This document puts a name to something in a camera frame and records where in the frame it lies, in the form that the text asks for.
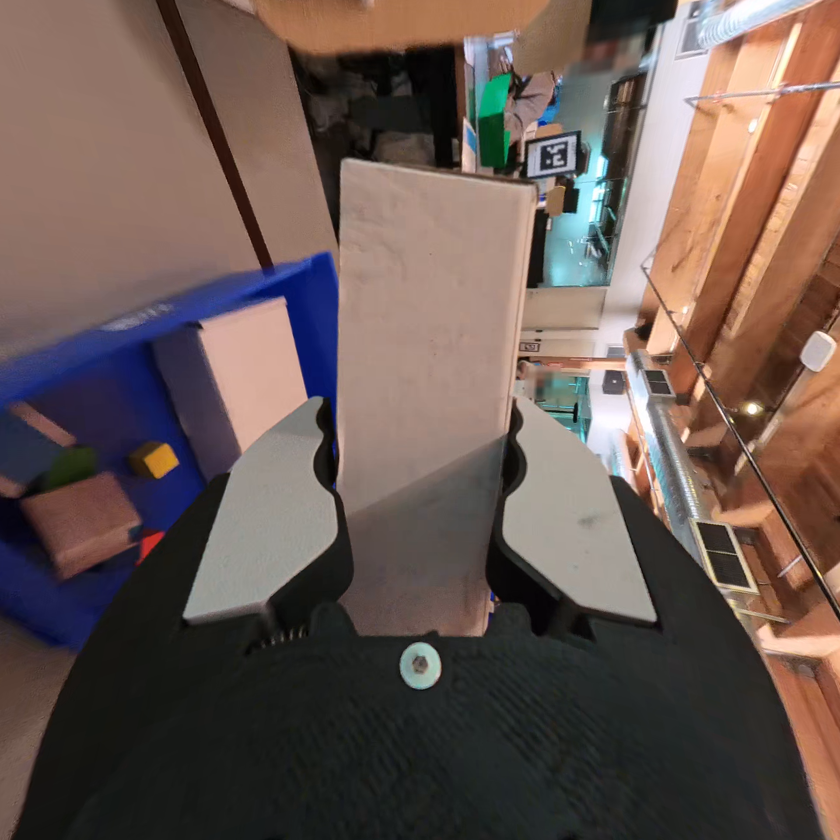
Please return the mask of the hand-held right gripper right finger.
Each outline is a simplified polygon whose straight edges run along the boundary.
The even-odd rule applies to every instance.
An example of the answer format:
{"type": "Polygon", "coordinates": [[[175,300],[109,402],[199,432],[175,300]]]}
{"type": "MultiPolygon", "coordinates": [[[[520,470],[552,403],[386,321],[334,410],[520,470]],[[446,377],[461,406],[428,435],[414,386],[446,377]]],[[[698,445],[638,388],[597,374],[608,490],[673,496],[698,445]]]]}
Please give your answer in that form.
{"type": "Polygon", "coordinates": [[[487,580],[502,601],[567,602],[581,613],[655,624],[654,602],[601,460],[529,399],[511,410],[487,580]]]}

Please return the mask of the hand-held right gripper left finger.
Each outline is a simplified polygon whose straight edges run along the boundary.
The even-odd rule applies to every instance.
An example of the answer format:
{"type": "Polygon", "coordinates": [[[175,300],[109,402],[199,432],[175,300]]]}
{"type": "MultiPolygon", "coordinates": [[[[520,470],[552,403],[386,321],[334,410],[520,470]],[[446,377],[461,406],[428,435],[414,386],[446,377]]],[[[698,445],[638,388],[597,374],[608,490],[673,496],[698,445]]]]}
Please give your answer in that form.
{"type": "Polygon", "coordinates": [[[354,576],[337,472],[326,397],[249,446],[227,475],[183,620],[308,624],[317,607],[336,603],[354,576]]]}

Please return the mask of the yellow cube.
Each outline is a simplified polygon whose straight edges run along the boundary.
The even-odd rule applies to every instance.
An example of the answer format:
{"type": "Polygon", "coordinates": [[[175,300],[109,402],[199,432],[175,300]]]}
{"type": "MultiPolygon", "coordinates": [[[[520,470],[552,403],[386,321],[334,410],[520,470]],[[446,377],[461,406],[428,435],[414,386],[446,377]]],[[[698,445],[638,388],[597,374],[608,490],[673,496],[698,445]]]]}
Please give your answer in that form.
{"type": "Polygon", "coordinates": [[[180,460],[170,444],[150,441],[135,449],[127,463],[136,476],[160,480],[176,469],[180,460]]]}

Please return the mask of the white cardboard mailer box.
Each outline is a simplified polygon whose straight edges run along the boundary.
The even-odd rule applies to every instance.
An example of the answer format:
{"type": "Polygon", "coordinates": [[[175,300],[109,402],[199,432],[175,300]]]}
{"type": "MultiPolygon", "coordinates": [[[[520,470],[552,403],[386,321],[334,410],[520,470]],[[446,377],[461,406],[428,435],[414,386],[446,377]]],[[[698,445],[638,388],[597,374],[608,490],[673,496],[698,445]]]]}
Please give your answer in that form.
{"type": "Polygon", "coordinates": [[[347,159],[337,490],[364,636],[480,635],[537,190],[347,159]]]}
{"type": "Polygon", "coordinates": [[[182,326],[152,351],[206,480],[308,399],[283,297],[182,326]]]}

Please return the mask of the blue plastic bin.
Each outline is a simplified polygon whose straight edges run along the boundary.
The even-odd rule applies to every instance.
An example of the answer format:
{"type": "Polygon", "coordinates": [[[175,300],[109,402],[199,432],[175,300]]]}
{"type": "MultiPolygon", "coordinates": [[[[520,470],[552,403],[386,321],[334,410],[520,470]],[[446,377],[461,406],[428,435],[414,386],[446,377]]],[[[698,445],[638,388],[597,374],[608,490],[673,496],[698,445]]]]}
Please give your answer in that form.
{"type": "MultiPolygon", "coordinates": [[[[187,324],[284,298],[307,394],[334,398],[339,289],[329,252],[214,280],[2,363],[2,407],[27,403],[94,448],[98,467],[119,479],[143,529],[167,531],[208,480],[176,418],[152,343],[187,324]],[[180,460],[162,479],[138,477],[127,463],[150,441],[170,444],[180,460]]],[[[19,504],[2,497],[2,616],[47,645],[77,652],[131,575],[139,551],[128,549],[61,582],[19,504]]]]}

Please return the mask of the brown block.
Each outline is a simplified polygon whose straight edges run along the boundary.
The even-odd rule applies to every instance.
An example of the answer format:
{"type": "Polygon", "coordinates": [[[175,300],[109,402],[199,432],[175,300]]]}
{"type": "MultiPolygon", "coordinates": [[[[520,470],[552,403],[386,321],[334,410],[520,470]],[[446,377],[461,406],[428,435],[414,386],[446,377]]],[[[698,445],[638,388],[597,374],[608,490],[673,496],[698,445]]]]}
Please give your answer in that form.
{"type": "Polygon", "coordinates": [[[19,506],[60,581],[131,549],[143,527],[111,472],[24,498],[19,506]]]}

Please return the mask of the green cube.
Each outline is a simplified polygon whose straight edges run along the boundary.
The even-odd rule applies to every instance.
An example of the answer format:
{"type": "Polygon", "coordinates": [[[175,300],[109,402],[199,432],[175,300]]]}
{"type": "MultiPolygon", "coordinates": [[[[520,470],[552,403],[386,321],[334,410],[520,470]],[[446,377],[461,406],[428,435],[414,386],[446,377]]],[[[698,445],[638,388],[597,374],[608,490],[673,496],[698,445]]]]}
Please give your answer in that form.
{"type": "Polygon", "coordinates": [[[95,476],[98,454],[94,448],[74,445],[63,448],[50,467],[38,479],[38,491],[48,492],[95,476]]]}

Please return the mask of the blue tan wooden block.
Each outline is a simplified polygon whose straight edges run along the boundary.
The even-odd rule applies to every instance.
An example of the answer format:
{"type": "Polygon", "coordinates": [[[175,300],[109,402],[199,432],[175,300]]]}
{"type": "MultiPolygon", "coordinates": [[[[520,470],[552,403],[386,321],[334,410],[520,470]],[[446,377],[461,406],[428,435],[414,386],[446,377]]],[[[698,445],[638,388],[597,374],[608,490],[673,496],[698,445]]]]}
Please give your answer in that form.
{"type": "Polygon", "coordinates": [[[23,496],[76,443],[73,434],[25,402],[2,407],[1,496],[23,496]]]}

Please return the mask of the black white marker sign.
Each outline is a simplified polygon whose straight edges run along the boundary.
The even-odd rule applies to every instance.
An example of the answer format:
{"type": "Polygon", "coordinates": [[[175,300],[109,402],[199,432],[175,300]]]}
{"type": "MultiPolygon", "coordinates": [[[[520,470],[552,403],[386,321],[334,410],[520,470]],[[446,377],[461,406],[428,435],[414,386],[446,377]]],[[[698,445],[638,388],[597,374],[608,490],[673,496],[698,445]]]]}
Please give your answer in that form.
{"type": "Polygon", "coordinates": [[[529,180],[577,176],[585,169],[586,153],[580,131],[528,140],[524,150],[523,174],[529,180]]]}

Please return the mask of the green panel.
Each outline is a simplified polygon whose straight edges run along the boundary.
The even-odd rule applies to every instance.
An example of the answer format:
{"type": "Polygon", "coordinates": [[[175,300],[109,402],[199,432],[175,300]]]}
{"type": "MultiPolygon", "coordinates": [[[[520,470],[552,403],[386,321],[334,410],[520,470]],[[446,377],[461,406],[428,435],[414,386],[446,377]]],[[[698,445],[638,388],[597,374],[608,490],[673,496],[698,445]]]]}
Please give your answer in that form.
{"type": "Polygon", "coordinates": [[[482,89],[479,100],[477,142],[482,167],[504,170],[508,164],[510,131],[506,129],[506,108],[511,73],[495,76],[482,89]]]}

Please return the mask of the silver ventilation duct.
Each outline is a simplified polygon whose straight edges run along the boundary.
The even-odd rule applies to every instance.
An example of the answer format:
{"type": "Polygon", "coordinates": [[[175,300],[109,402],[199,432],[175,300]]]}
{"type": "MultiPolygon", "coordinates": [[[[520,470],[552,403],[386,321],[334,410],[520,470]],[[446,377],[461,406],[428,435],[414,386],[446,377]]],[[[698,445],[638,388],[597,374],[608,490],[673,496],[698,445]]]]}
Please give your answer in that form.
{"type": "Polygon", "coordinates": [[[734,531],[711,519],[700,478],[671,414],[676,393],[668,374],[654,366],[645,350],[631,352],[626,368],[670,531],[725,597],[759,595],[734,531]]]}

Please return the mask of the white wireless access point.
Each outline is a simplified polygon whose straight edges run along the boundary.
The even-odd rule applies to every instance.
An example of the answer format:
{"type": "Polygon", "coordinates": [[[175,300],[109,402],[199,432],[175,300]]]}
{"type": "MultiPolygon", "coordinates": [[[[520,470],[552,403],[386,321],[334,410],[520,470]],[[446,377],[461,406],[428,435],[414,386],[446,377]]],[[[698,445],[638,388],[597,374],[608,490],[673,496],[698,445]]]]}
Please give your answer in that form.
{"type": "Polygon", "coordinates": [[[823,371],[835,352],[837,341],[828,332],[814,331],[804,343],[800,353],[799,362],[802,367],[811,373],[823,371]]]}

